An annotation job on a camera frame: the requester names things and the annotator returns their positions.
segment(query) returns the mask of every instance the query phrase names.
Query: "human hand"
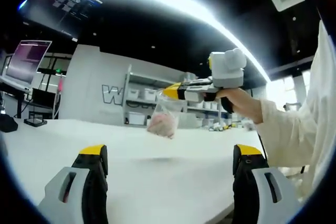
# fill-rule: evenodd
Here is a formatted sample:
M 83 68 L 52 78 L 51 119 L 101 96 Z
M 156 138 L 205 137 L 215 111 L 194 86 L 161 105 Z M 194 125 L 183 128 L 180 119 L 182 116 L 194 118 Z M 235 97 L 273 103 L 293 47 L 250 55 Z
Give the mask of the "human hand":
M 216 98 L 227 97 L 233 104 L 233 111 L 250 118 L 255 124 L 262 123 L 261 103 L 242 89 L 222 89 Z

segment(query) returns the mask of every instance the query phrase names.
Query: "white table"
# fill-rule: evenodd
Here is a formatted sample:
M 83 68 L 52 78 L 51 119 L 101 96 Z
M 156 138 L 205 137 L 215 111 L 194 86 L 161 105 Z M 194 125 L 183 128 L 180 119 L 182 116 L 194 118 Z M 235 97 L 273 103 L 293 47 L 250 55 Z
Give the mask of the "white table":
M 44 186 L 78 152 L 105 144 L 109 175 L 110 223 L 215 223 L 233 209 L 232 161 L 235 144 L 260 150 L 256 132 L 178 130 L 173 140 L 145 129 L 76 120 L 50 120 L 34 128 L 18 121 L 5 134 L 8 159 L 33 204 Z

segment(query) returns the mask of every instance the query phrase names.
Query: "computer monitor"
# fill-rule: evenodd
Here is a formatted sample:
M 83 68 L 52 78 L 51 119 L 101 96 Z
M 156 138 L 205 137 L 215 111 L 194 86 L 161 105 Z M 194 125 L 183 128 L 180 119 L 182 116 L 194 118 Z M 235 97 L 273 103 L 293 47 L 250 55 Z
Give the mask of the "computer monitor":
M 101 4 L 100 0 L 25 0 L 19 12 L 28 22 L 59 31 L 77 42 L 84 23 Z
M 54 106 L 55 95 L 55 93 L 33 88 L 31 98 L 35 104 L 52 108 Z
M 22 40 L 12 55 L 1 80 L 14 88 L 30 89 L 34 75 L 46 54 L 51 41 Z

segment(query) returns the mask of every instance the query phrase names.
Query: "computer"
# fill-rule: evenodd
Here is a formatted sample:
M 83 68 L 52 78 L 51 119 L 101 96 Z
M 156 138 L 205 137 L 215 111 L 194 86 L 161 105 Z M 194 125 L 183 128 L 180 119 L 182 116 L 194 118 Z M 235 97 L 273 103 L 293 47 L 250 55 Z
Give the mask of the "computer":
M 33 88 L 32 102 L 44 107 L 53 108 L 55 93 Z
M 50 45 L 51 41 L 46 40 L 21 40 L 0 82 L 30 93 L 34 75 Z

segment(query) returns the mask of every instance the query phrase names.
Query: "white wall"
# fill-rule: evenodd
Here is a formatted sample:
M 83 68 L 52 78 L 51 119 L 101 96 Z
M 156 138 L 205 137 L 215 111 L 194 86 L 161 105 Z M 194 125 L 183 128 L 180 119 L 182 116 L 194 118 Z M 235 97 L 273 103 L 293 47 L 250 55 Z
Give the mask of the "white wall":
M 178 81 L 183 74 L 150 62 L 100 52 L 99 47 L 78 45 L 64 81 L 59 118 L 107 123 L 122 113 L 121 106 L 103 102 L 102 85 L 122 89 L 129 64 L 134 73 L 171 81 Z M 122 95 L 115 94 L 115 103 L 121 104 Z

